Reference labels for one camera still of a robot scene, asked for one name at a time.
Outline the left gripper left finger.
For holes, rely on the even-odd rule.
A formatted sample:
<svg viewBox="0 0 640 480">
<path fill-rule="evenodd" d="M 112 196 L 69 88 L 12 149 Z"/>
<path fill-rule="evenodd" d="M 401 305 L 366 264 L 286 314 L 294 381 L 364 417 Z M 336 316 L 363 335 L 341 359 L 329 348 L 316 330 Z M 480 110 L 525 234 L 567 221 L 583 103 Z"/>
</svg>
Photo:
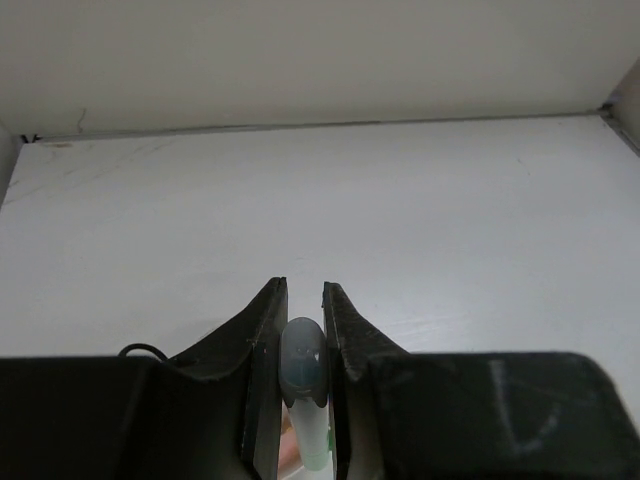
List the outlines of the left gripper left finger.
<svg viewBox="0 0 640 480">
<path fill-rule="evenodd" d="M 3 359 L 2 477 L 275 478 L 286 320 L 287 283 L 276 277 L 168 359 Z"/>
</svg>

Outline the white round divided organizer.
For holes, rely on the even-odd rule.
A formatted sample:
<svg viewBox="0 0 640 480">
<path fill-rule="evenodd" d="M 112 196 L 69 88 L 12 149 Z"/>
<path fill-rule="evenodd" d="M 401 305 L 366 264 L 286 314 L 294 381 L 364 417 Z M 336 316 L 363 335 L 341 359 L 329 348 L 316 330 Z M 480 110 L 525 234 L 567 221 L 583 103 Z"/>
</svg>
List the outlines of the white round divided organizer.
<svg viewBox="0 0 640 480">
<path fill-rule="evenodd" d="M 278 479 L 293 478 L 303 469 L 298 439 L 289 410 L 282 404 L 280 444 L 278 453 Z"/>
</svg>

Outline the green highlighter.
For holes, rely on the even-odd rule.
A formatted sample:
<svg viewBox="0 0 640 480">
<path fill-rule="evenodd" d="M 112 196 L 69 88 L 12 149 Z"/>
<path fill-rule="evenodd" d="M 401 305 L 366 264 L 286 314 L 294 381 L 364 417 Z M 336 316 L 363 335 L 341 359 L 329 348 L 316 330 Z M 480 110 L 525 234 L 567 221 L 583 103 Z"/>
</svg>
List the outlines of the green highlighter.
<svg viewBox="0 0 640 480">
<path fill-rule="evenodd" d="M 329 460 L 329 362 L 326 336 L 307 317 L 281 332 L 279 386 L 296 434 L 303 466 L 320 471 Z"/>
</svg>

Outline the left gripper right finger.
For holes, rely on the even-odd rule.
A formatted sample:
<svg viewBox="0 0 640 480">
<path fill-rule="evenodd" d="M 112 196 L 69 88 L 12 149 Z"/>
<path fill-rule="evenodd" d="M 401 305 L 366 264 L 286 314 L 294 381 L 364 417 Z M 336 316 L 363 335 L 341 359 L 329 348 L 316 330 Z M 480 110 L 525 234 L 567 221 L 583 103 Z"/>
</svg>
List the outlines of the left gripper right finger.
<svg viewBox="0 0 640 480">
<path fill-rule="evenodd" d="M 590 358 L 410 353 L 339 284 L 322 307 L 336 478 L 638 477 L 638 431 Z"/>
</svg>

